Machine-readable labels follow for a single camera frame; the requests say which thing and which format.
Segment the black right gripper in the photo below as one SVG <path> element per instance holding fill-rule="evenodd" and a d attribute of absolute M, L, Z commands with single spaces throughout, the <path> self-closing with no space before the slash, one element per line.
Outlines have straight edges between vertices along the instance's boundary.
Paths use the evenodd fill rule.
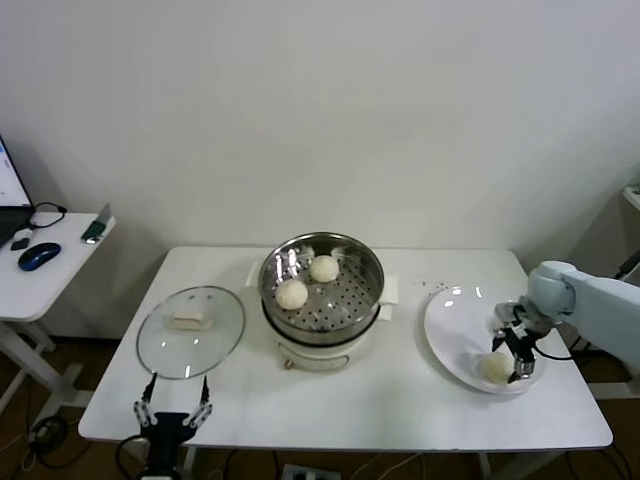
<path fill-rule="evenodd" d="M 531 377 L 535 368 L 534 350 L 539 339 L 525 324 L 509 323 L 503 329 L 494 331 L 491 351 L 496 352 L 504 343 L 507 344 L 514 358 L 513 372 L 508 377 L 508 384 Z"/>

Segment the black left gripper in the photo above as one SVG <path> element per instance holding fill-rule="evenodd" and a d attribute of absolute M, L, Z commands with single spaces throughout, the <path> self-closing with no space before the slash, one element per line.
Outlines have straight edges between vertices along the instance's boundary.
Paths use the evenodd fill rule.
<path fill-rule="evenodd" d="M 151 398 L 157 380 L 153 373 L 142 396 L 133 405 L 134 414 L 141 428 L 141 435 L 149 443 L 144 473 L 176 473 L 179 449 L 194 437 L 194 428 L 201 427 L 213 410 L 207 377 L 203 377 L 200 401 L 189 416 L 187 413 L 155 413 Z"/>

